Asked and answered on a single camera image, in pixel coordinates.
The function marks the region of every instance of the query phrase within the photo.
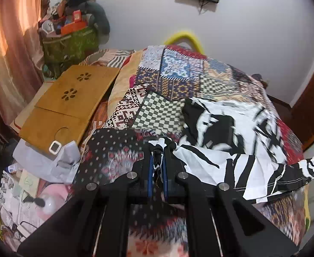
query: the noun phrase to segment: yellow arch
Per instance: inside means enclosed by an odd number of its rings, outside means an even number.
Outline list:
[[[194,49],[201,53],[201,54],[204,54],[204,50],[202,48],[202,45],[201,43],[199,42],[198,38],[191,32],[188,32],[188,31],[181,31],[181,32],[178,32],[174,35],[172,35],[170,38],[168,38],[164,44],[168,45],[168,44],[173,44],[175,43],[176,41],[180,40],[180,39],[188,39],[190,40],[190,42],[192,43]]]

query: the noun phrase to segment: checkered fabric patch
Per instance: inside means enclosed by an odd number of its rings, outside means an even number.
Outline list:
[[[200,75],[200,86],[203,93],[214,95],[233,95],[238,93],[234,82],[214,79],[203,75]]]
[[[168,101],[155,92],[150,91],[144,98],[132,125],[136,129],[154,129],[160,132],[179,133],[183,129],[184,118],[182,108],[185,99]]]

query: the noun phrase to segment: baseboard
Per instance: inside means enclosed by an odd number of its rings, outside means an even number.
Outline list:
[[[282,105],[282,106],[288,108],[289,110],[291,110],[291,106],[290,106],[288,103],[286,103],[286,102],[284,102],[284,101],[282,101],[282,100],[280,100],[280,99],[274,98],[274,97],[272,97],[272,96],[269,96],[269,95],[268,95],[268,97],[269,97],[269,99],[270,99],[272,102],[277,103],[277,104],[279,104],[279,105]]]

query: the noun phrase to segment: patchwork bedspread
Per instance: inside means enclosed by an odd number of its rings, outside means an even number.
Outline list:
[[[168,137],[178,143],[174,154],[187,171],[211,184],[228,181],[246,199],[264,202],[258,210],[297,245],[305,234],[304,192],[297,188],[314,178],[314,158],[303,160],[300,141],[262,84],[230,65],[180,46],[149,46],[134,86],[91,134],[74,190],[113,182],[146,157],[149,141]],[[268,178],[261,177],[265,172]],[[156,183],[151,204],[132,205],[128,256],[187,256],[184,210],[164,203],[161,194]],[[282,198],[271,201],[271,195]]]

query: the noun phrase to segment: wooden board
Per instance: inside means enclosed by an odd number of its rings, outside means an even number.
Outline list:
[[[19,136],[47,153],[54,140],[62,145],[73,140],[79,144],[98,103],[118,73],[118,68],[70,67],[37,102]]]

